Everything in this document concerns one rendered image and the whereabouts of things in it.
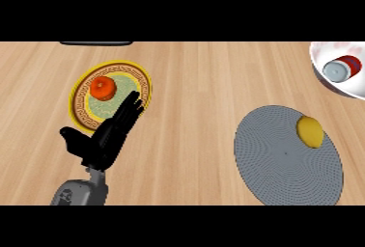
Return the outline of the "white bowl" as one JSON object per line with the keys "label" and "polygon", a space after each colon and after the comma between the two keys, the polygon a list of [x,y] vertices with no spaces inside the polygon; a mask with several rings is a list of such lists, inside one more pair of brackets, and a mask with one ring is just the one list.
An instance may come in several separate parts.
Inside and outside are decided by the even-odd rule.
{"label": "white bowl", "polygon": [[[355,56],[362,70],[343,83],[332,82],[322,73],[325,64],[344,55]],[[365,100],[365,41],[313,41],[309,58],[315,76],[322,85],[338,95]]]}

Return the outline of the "red and blue can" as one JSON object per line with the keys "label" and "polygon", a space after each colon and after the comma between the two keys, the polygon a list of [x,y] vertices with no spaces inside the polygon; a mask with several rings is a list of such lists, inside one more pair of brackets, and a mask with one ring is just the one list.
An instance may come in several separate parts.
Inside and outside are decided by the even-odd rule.
{"label": "red and blue can", "polygon": [[359,59],[352,55],[344,55],[325,64],[322,73],[332,82],[343,83],[361,70]]}

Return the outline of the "dark flat object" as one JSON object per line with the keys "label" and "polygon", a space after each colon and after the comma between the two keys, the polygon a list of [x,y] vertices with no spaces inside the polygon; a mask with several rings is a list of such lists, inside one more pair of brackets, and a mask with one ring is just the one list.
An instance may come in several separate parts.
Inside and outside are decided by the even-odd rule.
{"label": "dark flat object", "polygon": [[83,46],[126,46],[131,41],[61,41],[64,45],[83,45]]}

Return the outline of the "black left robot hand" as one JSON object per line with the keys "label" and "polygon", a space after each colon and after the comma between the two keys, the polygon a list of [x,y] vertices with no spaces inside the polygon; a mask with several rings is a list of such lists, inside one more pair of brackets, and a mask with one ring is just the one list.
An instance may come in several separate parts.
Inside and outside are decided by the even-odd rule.
{"label": "black left robot hand", "polygon": [[105,171],[114,164],[127,134],[134,126],[143,107],[140,93],[131,91],[111,118],[108,118],[92,136],[72,127],[61,129],[66,151],[81,158],[81,165]]}

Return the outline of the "grey round placemat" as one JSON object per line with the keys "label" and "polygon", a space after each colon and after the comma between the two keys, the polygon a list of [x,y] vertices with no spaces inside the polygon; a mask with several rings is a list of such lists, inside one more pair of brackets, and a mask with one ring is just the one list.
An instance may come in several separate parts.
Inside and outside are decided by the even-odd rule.
{"label": "grey round placemat", "polygon": [[233,155],[241,178],[267,206],[331,206],[344,186],[335,145],[304,145],[297,134],[303,113],[267,105],[244,117],[235,132]]}

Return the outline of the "yellow patterned plate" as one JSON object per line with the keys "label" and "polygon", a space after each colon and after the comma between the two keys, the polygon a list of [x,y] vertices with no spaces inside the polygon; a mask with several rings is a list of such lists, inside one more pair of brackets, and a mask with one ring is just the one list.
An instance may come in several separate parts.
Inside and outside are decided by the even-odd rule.
{"label": "yellow patterned plate", "polygon": [[[108,77],[115,83],[115,92],[108,100],[92,96],[92,82]],[[78,78],[68,97],[68,114],[77,127],[93,133],[105,119],[111,118],[129,93],[140,93],[142,107],[151,101],[151,78],[142,66],[126,60],[112,60],[92,67]]]}

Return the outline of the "yellow lemon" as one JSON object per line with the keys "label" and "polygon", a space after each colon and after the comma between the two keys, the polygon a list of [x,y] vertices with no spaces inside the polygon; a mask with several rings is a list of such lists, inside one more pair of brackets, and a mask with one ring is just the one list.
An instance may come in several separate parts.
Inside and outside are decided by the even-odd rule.
{"label": "yellow lemon", "polygon": [[324,130],[319,121],[309,117],[301,116],[297,121],[297,134],[304,144],[318,149],[324,142]]}

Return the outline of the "orange tomato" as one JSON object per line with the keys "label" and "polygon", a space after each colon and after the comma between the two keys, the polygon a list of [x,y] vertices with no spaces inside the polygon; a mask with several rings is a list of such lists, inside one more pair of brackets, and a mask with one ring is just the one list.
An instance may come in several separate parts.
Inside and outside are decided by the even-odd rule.
{"label": "orange tomato", "polygon": [[106,76],[96,77],[90,84],[92,97],[99,101],[106,101],[114,98],[115,92],[117,86],[114,80]]}

